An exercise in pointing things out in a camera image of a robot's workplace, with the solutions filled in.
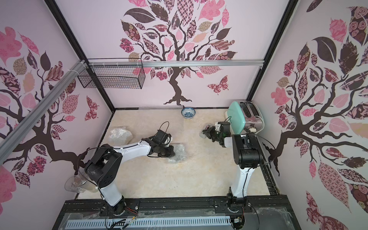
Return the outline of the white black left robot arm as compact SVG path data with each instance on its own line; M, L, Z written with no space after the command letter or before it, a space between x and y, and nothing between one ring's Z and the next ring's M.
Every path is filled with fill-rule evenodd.
M123 195L116 185L116 176L122 163L142 156L171 158L175 156L170 144L171 134L161 129L154 136L121 147L104 144L98 147L94 156L87 162L84 170L97 185L105 202L112 208L123 207Z

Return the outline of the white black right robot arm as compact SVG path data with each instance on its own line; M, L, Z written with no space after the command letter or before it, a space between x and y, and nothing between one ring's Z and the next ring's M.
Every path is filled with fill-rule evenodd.
M230 122L218 122L214 126L206 125L201 135L212 142L218 142L223 148L233 150L233 159L238 170L228 197L246 198L250 178L255 169L260 166L262 159L256 135L254 133L232 134Z

